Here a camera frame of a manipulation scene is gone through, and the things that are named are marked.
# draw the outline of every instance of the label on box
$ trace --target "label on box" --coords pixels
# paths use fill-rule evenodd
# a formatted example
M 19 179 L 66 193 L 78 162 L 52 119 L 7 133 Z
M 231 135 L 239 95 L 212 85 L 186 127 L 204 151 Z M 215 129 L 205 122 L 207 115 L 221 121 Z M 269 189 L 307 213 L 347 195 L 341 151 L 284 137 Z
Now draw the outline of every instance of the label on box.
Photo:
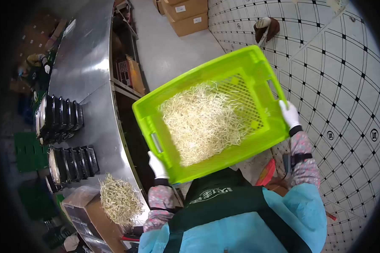
M 200 23 L 201 22 L 201 17 L 197 17 L 193 19 L 193 23 Z
M 186 11 L 186 6 L 182 5 L 179 7 L 175 7 L 175 10 L 177 13 L 182 12 L 182 11 Z

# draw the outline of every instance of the pile of bean sprouts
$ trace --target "pile of bean sprouts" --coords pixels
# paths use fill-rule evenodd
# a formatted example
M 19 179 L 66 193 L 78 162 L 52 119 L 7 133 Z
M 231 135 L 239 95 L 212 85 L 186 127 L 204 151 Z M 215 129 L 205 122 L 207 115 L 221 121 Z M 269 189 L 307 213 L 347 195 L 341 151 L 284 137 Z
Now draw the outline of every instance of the pile of bean sprouts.
M 159 110 L 180 153 L 181 166 L 199 163 L 245 139 L 238 106 L 216 83 L 201 83 L 164 101 Z
M 101 205 L 106 215 L 123 227 L 134 227 L 135 217 L 142 214 L 142 204 L 135 196 L 139 192 L 132 186 L 119 179 L 114 179 L 107 174 L 103 181 L 100 181 Z

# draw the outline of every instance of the gloved hand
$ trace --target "gloved hand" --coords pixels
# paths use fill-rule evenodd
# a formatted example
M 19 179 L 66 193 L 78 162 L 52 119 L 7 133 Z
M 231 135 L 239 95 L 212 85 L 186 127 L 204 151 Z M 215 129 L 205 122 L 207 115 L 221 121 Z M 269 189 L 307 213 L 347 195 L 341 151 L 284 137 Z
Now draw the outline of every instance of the gloved hand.
M 51 67 L 49 66 L 49 65 L 45 65 L 45 72 L 47 73 L 47 74 L 49 74 L 49 72 L 51 71 Z
M 284 101 L 279 100 L 279 105 L 280 105 L 280 109 L 282 109 L 284 121 L 289 125 L 290 130 L 291 130 L 295 126 L 298 126 L 301 124 L 298 122 L 297 108 L 295 108 L 295 106 L 289 101 L 287 101 L 287 104 L 289 107 L 288 109 L 286 108 L 286 104 L 284 103 Z
M 155 173 L 155 179 L 169 179 L 169 175 L 165 169 L 163 163 L 156 157 L 152 151 L 148 151 L 149 166 L 151 166 Z

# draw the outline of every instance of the person in background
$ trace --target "person in background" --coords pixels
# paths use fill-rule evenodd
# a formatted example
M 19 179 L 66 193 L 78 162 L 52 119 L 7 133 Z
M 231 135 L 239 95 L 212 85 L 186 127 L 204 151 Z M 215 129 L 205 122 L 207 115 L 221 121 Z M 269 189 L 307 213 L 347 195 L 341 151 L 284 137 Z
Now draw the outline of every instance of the person in background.
M 151 152 L 155 186 L 139 252 L 320 252 L 327 235 L 318 189 L 319 169 L 295 106 L 279 101 L 290 127 L 290 190 L 281 197 L 252 186 L 240 170 L 226 168 L 193 180 L 183 209 L 175 213 L 174 193 L 163 163 Z
M 51 67 L 48 64 L 48 59 L 42 53 L 35 53 L 28 56 L 27 59 L 21 64 L 17 64 L 15 70 L 16 73 L 13 74 L 13 79 L 21 77 L 21 79 L 25 81 L 34 92 L 35 99 L 35 83 L 39 80 L 43 71 L 45 71 L 46 74 L 49 74 L 51 71 Z

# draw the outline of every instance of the stack of black containers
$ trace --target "stack of black containers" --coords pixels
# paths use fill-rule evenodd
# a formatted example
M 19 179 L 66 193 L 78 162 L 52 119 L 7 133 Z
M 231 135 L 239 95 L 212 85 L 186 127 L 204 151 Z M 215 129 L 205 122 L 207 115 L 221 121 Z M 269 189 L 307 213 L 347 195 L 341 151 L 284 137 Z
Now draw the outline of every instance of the stack of black containers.
M 83 110 L 79 103 L 44 95 L 35 112 L 35 129 L 41 144 L 61 143 L 82 127 Z M 87 146 L 69 149 L 50 147 L 48 164 L 51 174 L 45 180 L 51 193 L 99 172 L 94 149 Z

